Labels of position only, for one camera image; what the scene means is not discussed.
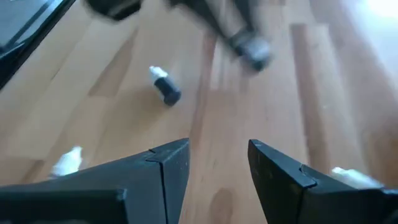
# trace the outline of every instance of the wooden floor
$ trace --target wooden floor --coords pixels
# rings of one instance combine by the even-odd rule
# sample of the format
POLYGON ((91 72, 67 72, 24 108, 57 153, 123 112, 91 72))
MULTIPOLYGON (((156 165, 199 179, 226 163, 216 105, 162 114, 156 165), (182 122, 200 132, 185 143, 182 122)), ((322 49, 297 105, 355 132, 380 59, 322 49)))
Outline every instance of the wooden floor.
MULTIPOLYGON (((86 168, 189 136, 181 223, 265 222, 251 138, 322 172, 359 169, 398 187, 398 19, 371 1, 260 2, 275 59, 258 75, 162 1, 118 24, 77 1, 0 92, 0 184, 46 179, 74 145, 86 168), (174 107, 150 65, 181 87, 174 107)), ((215 5, 233 29, 226 2, 215 5)))

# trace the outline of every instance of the black plastic piece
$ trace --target black plastic piece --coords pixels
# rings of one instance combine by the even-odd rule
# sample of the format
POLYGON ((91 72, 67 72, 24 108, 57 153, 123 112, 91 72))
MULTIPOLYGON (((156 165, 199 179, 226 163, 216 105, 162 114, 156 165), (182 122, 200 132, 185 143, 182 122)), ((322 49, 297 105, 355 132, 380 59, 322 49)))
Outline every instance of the black plastic piece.
POLYGON ((398 222, 398 190, 354 189, 258 140, 248 156, 268 224, 398 222))
POLYGON ((251 176, 268 224, 296 223, 304 190, 317 183, 301 163, 258 140, 249 141, 251 176))
POLYGON ((181 91, 168 77, 158 78, 154 85, 161 92, 166 105, 173 106, 181 99, 181 91))
POLYGON ((188 175, 189 140, 181 139, 58 179, 1 187, 0 219, 178 223, 188 175), (47 216, 21 210, 32 206, 47 216))

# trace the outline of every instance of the small bottle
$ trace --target small bottle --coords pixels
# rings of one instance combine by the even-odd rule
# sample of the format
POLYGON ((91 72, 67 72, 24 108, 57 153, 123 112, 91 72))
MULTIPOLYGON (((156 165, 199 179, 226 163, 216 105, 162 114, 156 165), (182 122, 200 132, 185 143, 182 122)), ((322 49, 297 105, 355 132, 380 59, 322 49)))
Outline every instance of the small bottle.
POLYGON ((354 169, 344 170, 340 167, 335 167, 331 170, 331 176, 356 189, 379 189, 384 187, 382 183, 354 169))
POLYGON ((168 106, 173 106, 181 98, 181 91, 174 85, 169 78, 169 74, 160 67, 149 67, 150 76, 154 86, 160 91, 163 102, 168 106))
POLYGON ((50 178, 57 178, 79 171, 82 161, 81 150, 82 148, 80 146, 75 146, 70 152, 62 155, 58 162, 52 167, 50 178))

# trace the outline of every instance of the blurry black object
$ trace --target blurry black object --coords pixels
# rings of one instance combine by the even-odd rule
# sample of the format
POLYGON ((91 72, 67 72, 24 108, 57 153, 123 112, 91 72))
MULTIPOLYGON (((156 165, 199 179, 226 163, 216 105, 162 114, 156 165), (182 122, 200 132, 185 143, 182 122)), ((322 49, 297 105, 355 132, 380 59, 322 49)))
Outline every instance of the blurry black object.
POLYGON ((0 223, 177 224, 189 158, 181 139, 58 179, 1 187, 0 223))
POLYGON ((268 224, 398 223, 398 190, 354 189, 258 140, 248 158, 268 224))
POLYGON ((141 0, 86 0, 97 13, 115 21, 120 21, 136 13, 141 8, 141 0))
MULTIPOLYGON (((86 0, 91 8, 115 21, 125 19, 141 8, 142 0, 86 0)), ((203 20, 237 56, 242 58, 256 71, 261 71, 271 61, 268 43, 261 37, 253 19, 256 0, 233 0, 240 18, 245 24, 237 34, 229 36, 215 16, 214 10, 206 0, 168 0, 174 6, 184 6, 203 20)))
POLYGON ((6 24, 5 27, 1 26, 0 33, 0 89, 74 2, 75 0, 0 1, 3 19, 0 24, 6 24))

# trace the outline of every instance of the white bottle cap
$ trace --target white bottle cap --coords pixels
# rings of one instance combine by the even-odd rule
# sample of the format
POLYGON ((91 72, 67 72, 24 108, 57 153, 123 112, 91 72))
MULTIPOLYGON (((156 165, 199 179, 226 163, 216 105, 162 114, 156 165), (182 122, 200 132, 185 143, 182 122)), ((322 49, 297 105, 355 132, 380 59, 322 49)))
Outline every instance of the white bottle cap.
POLYGON ((53 166, 52 176, 64 176, 79 171, 81 164, 81 150, 80 146, 75 146, 70 152, 61 156, 59 161, 53 166))
POLYGON ((331 176, 356 189, 378 189, 384 186, 377 180, 354 169, 344 170, 340 167, 335 167, 331 170, 331 176))

